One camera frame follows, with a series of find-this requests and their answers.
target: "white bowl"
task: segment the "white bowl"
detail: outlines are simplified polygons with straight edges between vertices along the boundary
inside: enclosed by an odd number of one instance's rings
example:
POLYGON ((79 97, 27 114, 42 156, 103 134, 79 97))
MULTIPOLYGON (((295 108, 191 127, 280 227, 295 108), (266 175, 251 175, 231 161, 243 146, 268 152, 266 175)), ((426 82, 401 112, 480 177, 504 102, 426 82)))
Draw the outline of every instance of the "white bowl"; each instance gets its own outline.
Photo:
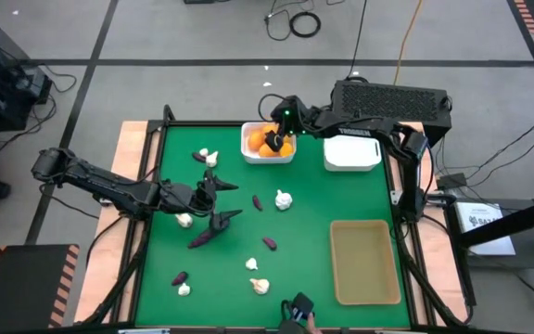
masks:
POLYGON ((253 152, 250 149, 248 149, 248 137, 250 134, 255 131, 261 129, 263 126, 268 125, 268 122, 246 122, 242 124, 242 128, 240 130, 240 152, 245 157, 245 160, 248 163, 252 164, 263 164, 263 163, 289 163, 294 159, 294 155, 296 154, 296 137, 292 136, 292 147, 294 148, 294 151, 292 154, 288 155, 287 157, 272 157, 272 158, 263 158, 259 156, 259 152, 253 152))

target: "black equipment box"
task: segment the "black equipment box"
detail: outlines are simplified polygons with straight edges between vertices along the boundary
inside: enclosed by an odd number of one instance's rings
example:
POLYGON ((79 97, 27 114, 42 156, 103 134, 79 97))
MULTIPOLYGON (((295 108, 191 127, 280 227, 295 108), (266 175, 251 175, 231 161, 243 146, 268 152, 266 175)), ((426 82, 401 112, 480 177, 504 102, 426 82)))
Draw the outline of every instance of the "black equipment box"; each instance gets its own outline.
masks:
POLYGON ((51 80, 36 66, 22 66, 30 58, 0 29, 0 131, 18 131, 34 104, 45 103, 51 80))
POLYGON ((401 122, 421 122, 430 146, 452 127, 451 101, 444 90, 337 81, 332 103, 332 111, 344 118, 381 116, 401 122))

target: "white box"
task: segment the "white box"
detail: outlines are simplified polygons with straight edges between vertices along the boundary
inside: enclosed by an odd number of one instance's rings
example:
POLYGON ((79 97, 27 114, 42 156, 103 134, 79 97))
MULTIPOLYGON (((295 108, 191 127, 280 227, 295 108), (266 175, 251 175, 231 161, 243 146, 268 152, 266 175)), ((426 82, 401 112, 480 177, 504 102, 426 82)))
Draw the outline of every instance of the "white box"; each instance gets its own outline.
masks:
POLYGON ((336 135, 324 140, 324 167, 331 172, 368 172, 382 160, 378 140, 336 135))
POLYGON ((289 163, 294 159, 294 155, 296 154, 296 137, 292 136, 292 147, 294 148, 294 151, 292 154, 288 155, 287 157, 273 157, 273 158, 263 158, 259 156, 259 152, 253 152, 250 149, 248 149, 248 141, 247 138, 250 136, 250 134, 255 131, 261 129, 263 126, 268 125, 268 122, 246 122, 242 124, 242 128, 240 130, 240 152, 245 157, 245 160, 248 163, 252 164, 263 164, 263 163, 289 163))

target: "green table surface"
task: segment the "green table surface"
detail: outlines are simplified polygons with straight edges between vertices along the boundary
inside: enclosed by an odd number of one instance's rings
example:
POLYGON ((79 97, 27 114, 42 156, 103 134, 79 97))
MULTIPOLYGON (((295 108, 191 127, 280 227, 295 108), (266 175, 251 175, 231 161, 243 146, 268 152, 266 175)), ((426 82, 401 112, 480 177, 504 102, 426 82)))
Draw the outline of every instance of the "green table surface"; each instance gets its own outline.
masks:
POLYGON ((230 227, 210 243, 193 250, 187 244, 207 228, 209 218, 194 217, 184 229, 173 215, 156 213, 148 245, 137 326, 276 328, 280 303, 304 292, 314 301, 316 323, 323 328, 407 328, 397 250, 393 244, 401 301, 392 305, 345 306, 334 292, 330 225, 335 220, 383 219, 391 212, 384 165, 369 173, 331 173, 324 168, 323 141, 299 138, 289 164, 252 165, 240 153, 239 127, 171 127, 166 138, 160 175, 195 186, 205 165, 191 153, 218 150, 214 168, 223 181, 240 186, 218 194, 217 211, 244 210, 230 227), (293 197, 292 207, 279 212, 277 189, 293 197), (252 204, 262 202, 263 212, 252 204), (277 242, 277 251, 261 241, 277 242), (258 271, 245 261, 254 257, 258 271), (186 271, 191 294, 178 295, 171 286, 186 271), (267 278, 269 292, 258 295, 251 278, 267 278))

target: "wooden table frame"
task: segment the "wooden table frame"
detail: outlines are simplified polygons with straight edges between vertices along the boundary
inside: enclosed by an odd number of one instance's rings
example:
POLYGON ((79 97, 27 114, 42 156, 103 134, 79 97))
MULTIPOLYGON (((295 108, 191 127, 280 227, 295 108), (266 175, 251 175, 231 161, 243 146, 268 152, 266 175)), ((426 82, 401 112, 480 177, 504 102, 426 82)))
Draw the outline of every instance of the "wooden table frame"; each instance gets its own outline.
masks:
MULTIPOLYGON (((145 176, 159 166, 164 151, 167 132, 170 126, 232 126, 240 122, 189 122, 175 121, 170 109, 164 110, 170 120, 149 122, 124 122, 117 144, 112 172, 122 176, 138 179, 145 176)), ((422 130, 421 123, 407 123, 417 130, 422 130)), ((388 173, 389 188, 400 190, 401 178, 399 166, 394 159, 385 161, 388 173)), ((421 185, 427 186, 433 166, 429 154, 422 160, 421 185)), ((148 179, 157 179, 158 171, 152 173, 148 179)), ((436 180, 432 180, 430 190, 436 189, 436 180)), ((426 207, 425 214, 438 219, 445 224, 444 212, 441 208, 426 207)), ((96 233, 118 217, 114 207, 103 208, 96 233)), ((90 263, 86 270, 81 296, 74 321, 83 321, 104 300, 119 273, 139 246, 143 233, 147 233, 149 226, 146 222, 120 222, 98 240, 92 250, 90 263)), ((461 280, 454 261, 450 238, 438 226, 423 219, 418 225, 411 226, 410 237, 406 244, 411 255, 420 268, 423 268, 428 281, 438 295, 452 310, 457 318, 466 318, 466 307, 461 288, 461 280)), ((429 301, 423 297, 422 291, 413 276, 401 265, 404 277, 405 298, 407 298, 410 322, 413 325, 441 325, 442 321, 435 314, 429 301)), ((143 270, 137 270, 125 286, 112 312, 105 318, 105 322, 134 320, 137 300, 139 297, 139 283, 143 270)))

